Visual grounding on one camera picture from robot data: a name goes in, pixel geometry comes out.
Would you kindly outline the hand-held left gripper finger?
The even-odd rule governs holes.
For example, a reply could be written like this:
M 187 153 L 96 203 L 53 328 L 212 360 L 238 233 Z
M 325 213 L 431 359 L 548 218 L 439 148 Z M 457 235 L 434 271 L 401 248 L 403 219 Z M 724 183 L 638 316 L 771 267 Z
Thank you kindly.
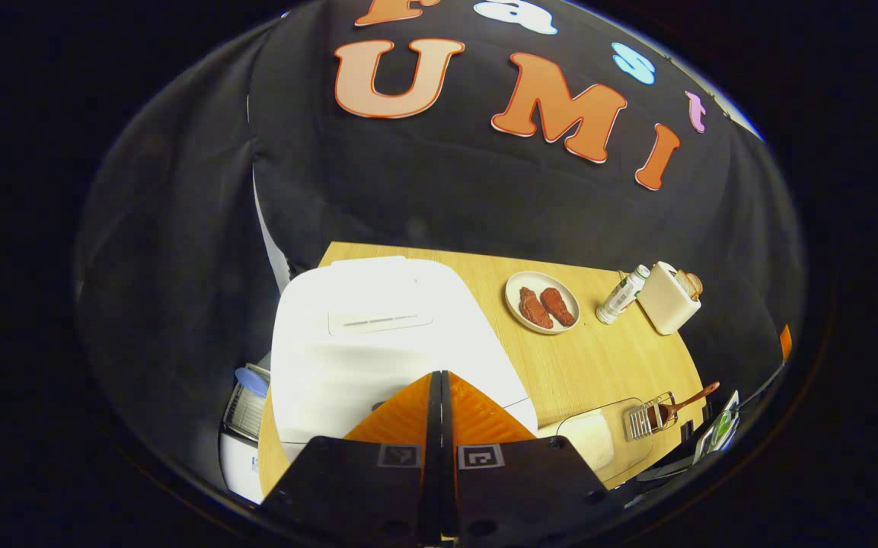
M 313 437 L 262 503 L 300 542 L 320 547 L 422 547 L 443 529 L 443 373 L 407 386 L 376 419 L 410 420 L 408 439 Z
M 442 373 L 442 530 L 461 547 L 570 547 L 607 533 L 622 503 L 573 441 L 530 434 Z

